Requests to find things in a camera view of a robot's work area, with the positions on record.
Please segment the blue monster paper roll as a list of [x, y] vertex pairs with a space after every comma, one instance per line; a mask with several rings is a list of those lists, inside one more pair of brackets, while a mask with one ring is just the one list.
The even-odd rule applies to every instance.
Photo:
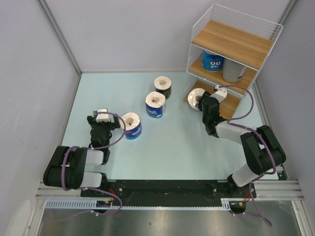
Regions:
[[217, 72], [222, 69], [224, 57], [203, 51], [201, 57], [201, 66], [210, 72]]

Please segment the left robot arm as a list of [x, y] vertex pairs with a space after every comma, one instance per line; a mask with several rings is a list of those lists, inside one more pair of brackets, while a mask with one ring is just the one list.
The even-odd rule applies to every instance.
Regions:
[[91, 126], [90, 144], [81, 146], [57, 146], [46, 167], [43, 183], [50, 187], [68, 190], [81, 189], [83, 197], [104, 196], [108, 193], [109, 183], [106, 174], [87, 171], [87, 166], [105, 165], [110, 156], [109, 147], [112, 131], [124, 128], [120, 116], [109, 113], [107, 109], [99, 109], [87, 117]]

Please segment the grey paper roll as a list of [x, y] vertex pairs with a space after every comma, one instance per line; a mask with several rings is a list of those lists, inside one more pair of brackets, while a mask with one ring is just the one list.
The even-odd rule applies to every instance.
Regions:
[[244, 76], [247, 67], [229, 59], [224, 60], [222, 67], [223, 79], [227, 82], [238, 82]]

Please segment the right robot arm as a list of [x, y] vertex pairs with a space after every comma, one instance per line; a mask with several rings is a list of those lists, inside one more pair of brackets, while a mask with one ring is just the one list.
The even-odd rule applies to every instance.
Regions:
[[208, 135], [224, 138], [242, 146], [246, 158], [238, 171], [227, 178], [227, 192], [239, 197], [248, 186], [264, 175], [272, 175], [286, 161], [286, 154], [268, 125], [251, 128], [232, 123], [220, 115], [220, 103], [213, 94], [204, 92], [197, 102]]

